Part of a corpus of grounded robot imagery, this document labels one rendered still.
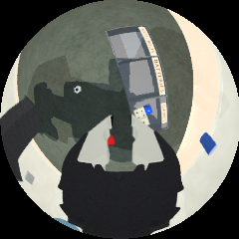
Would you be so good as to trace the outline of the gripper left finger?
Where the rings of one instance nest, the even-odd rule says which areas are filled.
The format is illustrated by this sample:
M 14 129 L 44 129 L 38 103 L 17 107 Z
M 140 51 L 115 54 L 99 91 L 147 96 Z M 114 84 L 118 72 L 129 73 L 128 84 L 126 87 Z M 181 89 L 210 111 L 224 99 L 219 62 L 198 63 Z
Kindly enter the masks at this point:
M 85 133 L 68 152 L 63 166 L 58 188 L 63 190 L 65 182 L 73 174 L 83 170 L 94 170 L 100 164 L 106 171 L 106 164 L 110 161 L 108 138 L 114 116 L 108 116 L 88 133 Z

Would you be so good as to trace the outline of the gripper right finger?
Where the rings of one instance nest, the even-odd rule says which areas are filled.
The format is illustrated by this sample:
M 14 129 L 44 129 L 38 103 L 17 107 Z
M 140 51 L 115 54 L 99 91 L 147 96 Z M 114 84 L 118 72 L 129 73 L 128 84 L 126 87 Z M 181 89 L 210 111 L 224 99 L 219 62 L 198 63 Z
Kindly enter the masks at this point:
M 184 189 L 178 157 L 172 147 L 157 132 L 134 115 L 130 115 L 132 136 L 132 162 L 145 165 L 144 170 L 154 170 L 170 177 L 177 193 Z

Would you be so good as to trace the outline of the white domino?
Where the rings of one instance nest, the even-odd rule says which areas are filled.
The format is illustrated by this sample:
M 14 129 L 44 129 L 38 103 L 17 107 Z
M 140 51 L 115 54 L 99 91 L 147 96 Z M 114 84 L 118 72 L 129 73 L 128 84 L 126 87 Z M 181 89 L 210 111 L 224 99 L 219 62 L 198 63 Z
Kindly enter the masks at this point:
M 143 121 L 145 124 L 149 125 L 149 121 L 147 119 L 146 113 L 144 108 L 139 108 L 137 110 L 134 110 L 135 116 L 140 119 L 141 121 Z

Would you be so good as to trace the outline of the silver hex nut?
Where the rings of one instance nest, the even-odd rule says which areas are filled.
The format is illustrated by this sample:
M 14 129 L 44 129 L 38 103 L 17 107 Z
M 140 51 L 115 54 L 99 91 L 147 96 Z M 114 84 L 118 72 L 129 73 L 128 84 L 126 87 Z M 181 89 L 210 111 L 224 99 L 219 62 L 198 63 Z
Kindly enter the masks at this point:
M 76 87 L 75 87 L 75 92 L 76 92 L 76 93 L 79 93 L 80 91 L 81 91 L 81 87 L 76 86 Z

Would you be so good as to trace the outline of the blue die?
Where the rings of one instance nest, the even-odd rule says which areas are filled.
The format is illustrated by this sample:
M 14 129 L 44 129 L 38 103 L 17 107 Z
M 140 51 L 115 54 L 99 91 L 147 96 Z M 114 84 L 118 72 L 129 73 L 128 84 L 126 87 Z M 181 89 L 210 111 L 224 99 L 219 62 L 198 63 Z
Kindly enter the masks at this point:
M 145 110 L 145 113 L 148 115 L 148 114 L 151 114 L 152 113 L 152 109 L 151 109 L 151 106 L 150 105 L 147 105 L 145 107 L 143 107 L 144 110 Z

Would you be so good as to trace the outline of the red and white eraser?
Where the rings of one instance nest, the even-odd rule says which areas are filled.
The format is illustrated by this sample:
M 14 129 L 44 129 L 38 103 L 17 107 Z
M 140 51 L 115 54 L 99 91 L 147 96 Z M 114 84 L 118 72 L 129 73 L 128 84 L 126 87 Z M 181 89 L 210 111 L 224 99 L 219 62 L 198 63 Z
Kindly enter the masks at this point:
M 115 140 L 114 140 L 114 137 L 113 136 L 110 136 L 108 138 L 108 144 L 115 144 Z

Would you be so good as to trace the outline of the grey rack of labelled bins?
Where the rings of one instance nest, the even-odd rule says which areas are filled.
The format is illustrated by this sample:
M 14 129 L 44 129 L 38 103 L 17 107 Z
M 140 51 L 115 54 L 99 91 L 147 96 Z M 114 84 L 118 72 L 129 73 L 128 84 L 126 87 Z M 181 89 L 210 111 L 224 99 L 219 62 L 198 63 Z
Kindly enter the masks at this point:
M 130 113 L 135 116 L 134 110 L 150 105 L 152 113 L 146 115 L 148 126 L 154 131 L 167 129 L 168 99 L 164 72 L 146 26 L 127 26 L 106 32 L 126 89 Z

